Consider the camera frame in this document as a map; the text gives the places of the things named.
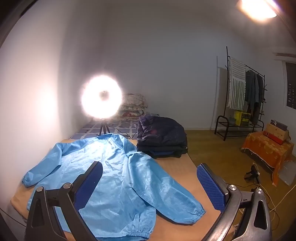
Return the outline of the light blue jacket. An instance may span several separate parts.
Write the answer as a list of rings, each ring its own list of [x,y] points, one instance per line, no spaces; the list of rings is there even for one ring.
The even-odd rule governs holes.
[[[148,240],[158,213],[184,225],[205,214],[187,189],[119,134],[55,144],[22,183],[61,188],[95,161],[102,164],[103,174],[80,215],[98,240]]]

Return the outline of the stack of dark folded clothes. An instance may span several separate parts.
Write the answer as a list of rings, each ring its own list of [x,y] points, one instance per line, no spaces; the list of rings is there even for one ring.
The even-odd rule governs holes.
[[[187,135],[174,119],[145,115],[138,119],[137,150],[154,159],[180,158],[188,152]]]

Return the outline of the dark hanging clothes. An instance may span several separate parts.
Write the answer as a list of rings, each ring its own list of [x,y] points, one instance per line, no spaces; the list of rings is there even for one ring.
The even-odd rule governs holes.
[[[246,72],[245,81],[245,102],[247,103],[247,112],[251,114],[251,123],[256,125],[259,120],[261,105],[264,101],[264,80],[260,74],[248,70]]]

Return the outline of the black clothes rack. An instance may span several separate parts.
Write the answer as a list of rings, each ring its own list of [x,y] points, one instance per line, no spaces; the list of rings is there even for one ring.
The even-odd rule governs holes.
[[[243,138],[264,130],[264,105],[267,92],[265,75],[233,58],[226,48],[226,92],[223,113],[217,116],[214,134],[228,138]]]

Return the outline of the small black floor tripod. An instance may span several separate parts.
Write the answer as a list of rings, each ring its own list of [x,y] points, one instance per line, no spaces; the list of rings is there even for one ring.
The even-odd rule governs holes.
[[[260,184],[260,179],[259,179],[260,173],[258,170],[258,167],[253,164],[250,168],[249,172],[246,172],[244,175],[244,180],[246,182],[254,182],[255,184]]]

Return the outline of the tan blanket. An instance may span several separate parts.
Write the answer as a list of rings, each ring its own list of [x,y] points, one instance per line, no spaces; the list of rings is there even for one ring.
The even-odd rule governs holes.
[[[193,225],[175,223],[158,213],[154,230],[148,240],[201,240],[217,220],[220,212],[214,209],[210,199],[197,178],[197,168],[188,155],[180,158],[154,159],[172,178],[187,189],[201,203],[205,214]],[[12,206],[22,216],[29,215],[36,188],[21,183]]]

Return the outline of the orange covered stool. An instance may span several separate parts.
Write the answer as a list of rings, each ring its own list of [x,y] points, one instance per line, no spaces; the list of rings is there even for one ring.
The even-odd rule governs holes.
[[[246,137],[241,150],[249,150],[270,168],[273,169],[272,181],[273,186],[277,186],[279,182],[279,172],[285,162],[293,161],[294,144],[285,141],[282,145],[264,135],[264,132],[249,133]]]

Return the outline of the grey floor mat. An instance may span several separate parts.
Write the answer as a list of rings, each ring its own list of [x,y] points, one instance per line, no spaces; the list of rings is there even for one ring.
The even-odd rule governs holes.
[[[288,186],[292,185],[296,173],[296,164],[293,161],[285,162],[279,172],[280,179]]]

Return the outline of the blue patterned bedsheet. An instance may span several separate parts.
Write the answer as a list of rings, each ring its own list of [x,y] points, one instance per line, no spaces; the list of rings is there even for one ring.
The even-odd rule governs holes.
[[[113,118],[107,121],[111,133],[118,133],[128,139],[137,139],[137,124],[139,116]],[[74,133],[70,139],[81,140],[84,138],[96,137],[101,129],[100,120],[91,120],[84,125],[77,133]]]

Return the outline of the yellow crate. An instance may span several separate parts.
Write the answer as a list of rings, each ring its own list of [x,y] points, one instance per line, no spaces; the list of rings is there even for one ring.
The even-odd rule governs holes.
[[[234,111],[235,125],[236,126],[248,126],[251,118],[250,113],[243,111]]]

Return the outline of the cardboard box with red book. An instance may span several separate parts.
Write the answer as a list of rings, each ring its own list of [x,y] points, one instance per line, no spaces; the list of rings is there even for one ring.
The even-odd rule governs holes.
[[[291,140],[287,125],[276,120],[271,120],[263,133],[280,145]]]

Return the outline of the folded floral quilts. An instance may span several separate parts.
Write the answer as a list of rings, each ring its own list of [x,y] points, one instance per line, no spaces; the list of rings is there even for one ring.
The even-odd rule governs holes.
[[[138,118],[147,113],[147,101],[142,94],[127,93],[122,97],[122,104],[116,116],[119,118]]]

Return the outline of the striped white towel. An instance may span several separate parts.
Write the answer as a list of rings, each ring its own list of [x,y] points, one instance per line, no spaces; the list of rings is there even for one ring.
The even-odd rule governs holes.
[[[242,111],[246,91],[246,66],[244,63],[229,57],[229,93],[227,107]]]

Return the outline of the dark window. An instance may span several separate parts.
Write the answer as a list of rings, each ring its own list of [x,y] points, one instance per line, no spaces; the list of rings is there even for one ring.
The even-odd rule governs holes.
[[[287,72],[287,106],[296,108],[296,64],[285,63]]]

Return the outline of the ceiling lamp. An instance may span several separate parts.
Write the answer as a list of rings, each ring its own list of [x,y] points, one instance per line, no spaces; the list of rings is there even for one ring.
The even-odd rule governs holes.
[[[277,17],[278,6],[270,0],[239,0],[238,8],[249,18],[257,22],[266,22]]]

